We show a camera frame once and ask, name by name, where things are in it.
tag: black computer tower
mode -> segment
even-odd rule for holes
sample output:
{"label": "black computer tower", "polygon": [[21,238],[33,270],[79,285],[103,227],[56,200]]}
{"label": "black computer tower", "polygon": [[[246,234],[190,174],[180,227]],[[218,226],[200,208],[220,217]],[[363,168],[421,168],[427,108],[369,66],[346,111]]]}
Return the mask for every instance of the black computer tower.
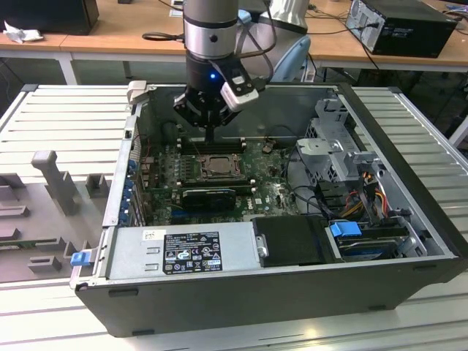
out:
{"label": "black computer tower", "polygon": [[87,35],[98,17],[96,0],[3,0],[0,4],[3,29],[6,21],[20,29]]}
{"label": "black computer tower", "polygon": [[354,0],[346,21],[374,55],[429,58],[439,56],[456,24],[418,0]]}

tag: yellow wire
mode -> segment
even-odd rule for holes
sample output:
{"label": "yellow wire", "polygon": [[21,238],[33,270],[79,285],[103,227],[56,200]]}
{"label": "yellow wire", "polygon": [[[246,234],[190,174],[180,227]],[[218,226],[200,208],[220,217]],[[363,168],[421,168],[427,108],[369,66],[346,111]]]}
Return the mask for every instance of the yellow wire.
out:
{"label": "yellow wire", "polygon": [[350,214],[352,214],[354,211],[358,210],[359,208],[361,208],[363,206],[363,202],[360,201],[358,204],[354,205],[353,207],[351,207],[348,211],[344,212],[341,217],[346,217],[346,216],[349,216]]}
{"label": "yellow wire", "polygon": [[382,214],[385,216],[385,212],[383,208],[383,204],[384,204],[383,195],[379,192],[375,192],[375,195],[377,195],[380,198],[380,202],[382,203]]}

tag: motherboard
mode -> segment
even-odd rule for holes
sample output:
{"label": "motherboard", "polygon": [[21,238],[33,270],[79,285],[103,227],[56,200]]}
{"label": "motherboard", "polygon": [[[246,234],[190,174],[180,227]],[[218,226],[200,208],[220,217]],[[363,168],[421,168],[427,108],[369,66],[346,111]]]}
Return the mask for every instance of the motherboard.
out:
{"label": "motherboard", "polygon": [[299,214],[284,178],[290,150],[264,140],[163,146],[142,160],[148,222],[245,222]]}

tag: silver metal cylinder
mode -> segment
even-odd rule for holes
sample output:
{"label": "silver metal cylinder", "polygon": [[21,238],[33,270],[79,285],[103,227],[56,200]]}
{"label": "silver metal cylinder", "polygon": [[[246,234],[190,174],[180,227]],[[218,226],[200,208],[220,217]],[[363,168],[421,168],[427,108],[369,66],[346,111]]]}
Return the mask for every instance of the silver metal cylinder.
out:
{"label": "silver metal cylinder", "polygon": [[223,23],[237,19],[238,0],[185,0],[184,16],[206,23]]}
{"label": "silver metal cylinder", "polygon": [[203,28],[184,21],[185,46],[201,59],[220,59],[235,48],[235,26],[227,28]]}
{"label": "silver metal cylinder", "polygon": [[[305,17],[308,6],[309,0],[271,0],[271,17],[307,29]],[[261,16],[268,18],[268,13]]]}

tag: green circuit board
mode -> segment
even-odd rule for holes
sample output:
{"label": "green circuit board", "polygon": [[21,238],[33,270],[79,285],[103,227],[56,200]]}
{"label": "green circuit board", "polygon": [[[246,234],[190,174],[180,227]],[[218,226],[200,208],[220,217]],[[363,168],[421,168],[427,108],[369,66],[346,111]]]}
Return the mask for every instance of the green circuit board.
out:
{"label": "green circuit board", "polygon": [[[265,153],[264,142],[246,142],[244,152],[238,154],[217,155],[183,155],[176,147],[166,146],[157,155],[154,155],[154,186],[146,187],[146,194],[151,198],[152,225],[168,224],[201,224],[219,222],[249,221],[255,216],[281,216],[299,214],[294,199],[282,177],[282,165],[287,161],[288,153],[281,153],[280,149],[274,149]],[[230,186],[230,189],[251,189],[248,191],[236,191],[235,208],[232,211],[222,213],[185,212],[181,203],[183,191],[187,189],[216,189],[217,177],[223,178],[219,172],[209,173],[210,182],[206,186],[200,186],[200,182],[207,177],[208,168],[204,168],[201,161],[214,161],[228,159],[235,164],[236,175],[234,180],[254,179],[254,186]],[[184,180],[184,186],[180,187],[180,180]],[[197,183],[192,188],[190,182]]]}

